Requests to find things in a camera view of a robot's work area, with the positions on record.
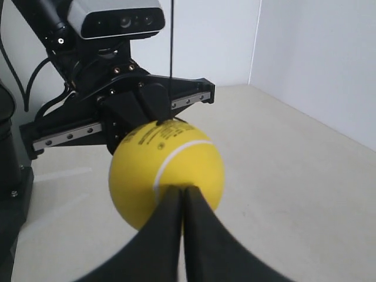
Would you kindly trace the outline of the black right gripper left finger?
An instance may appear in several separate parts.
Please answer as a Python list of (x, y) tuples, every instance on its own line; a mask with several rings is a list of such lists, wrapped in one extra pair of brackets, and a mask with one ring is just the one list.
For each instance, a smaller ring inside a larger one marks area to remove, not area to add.
[(177, 281), (183, 189), (167, 188), (147, 223), (98, 268), (77, 281)]

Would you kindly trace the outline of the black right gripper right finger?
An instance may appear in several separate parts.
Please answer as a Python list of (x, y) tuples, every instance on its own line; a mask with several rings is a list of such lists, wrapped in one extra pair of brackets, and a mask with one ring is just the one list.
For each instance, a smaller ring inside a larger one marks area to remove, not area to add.
[(183, 230), (187, 281), (291, 281), (249, 252), (196, 186), (184, 190)]

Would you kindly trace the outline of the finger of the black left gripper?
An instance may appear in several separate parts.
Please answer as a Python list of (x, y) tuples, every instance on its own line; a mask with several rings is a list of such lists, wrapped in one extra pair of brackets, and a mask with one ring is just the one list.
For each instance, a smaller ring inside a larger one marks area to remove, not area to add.
[(132, 130), (150, 122), (134, 92), (110, 96), (102, 103), (102, 122), (107, 149), (114, 154), (123, 138)]
[(150, 121), (164, 122), (170, 118), (170, 99), (160, 83), (144, 84), (139, 88), (139, 103)]

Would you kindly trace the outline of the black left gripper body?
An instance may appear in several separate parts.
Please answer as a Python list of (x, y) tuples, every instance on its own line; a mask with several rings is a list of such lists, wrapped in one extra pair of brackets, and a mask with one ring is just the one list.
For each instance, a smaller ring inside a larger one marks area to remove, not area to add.
[(110, 96), (130, 91), (135, 93), (139, 101), (139, 88), (144, 84), (160, 83), (167, 89), (170, 99), (168, 120), (195, 103), (214, 102), (216, 87), (213, 82), (205, 78), (153, 75), (134, 61), (115, 66), (105, 78), (103, 82), (88, 78), (86, 83), (92, 86), (91, 89), (68, 90), (61, 97), (63, 104), (60, 107), (47, 112), (57, 103), (50, 102), (38, 110), (33, 121), (20, 127), (29, 159), (37, 159), (48, 147), (106, 145), (102, 103)]

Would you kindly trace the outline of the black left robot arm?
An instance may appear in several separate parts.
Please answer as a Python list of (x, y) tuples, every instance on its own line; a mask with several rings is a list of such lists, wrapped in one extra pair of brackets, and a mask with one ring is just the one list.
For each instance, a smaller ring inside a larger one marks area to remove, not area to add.
[(135, 128), (214, 101), (209, 80), (153, 75), (132, 58), (132, 40), (150, 38), (165, 27), (159, 1), (14, 5), (64, 81), (63, 92), (20, 127), (31, 160), (58, 146), (106, 145), (113, 153)]

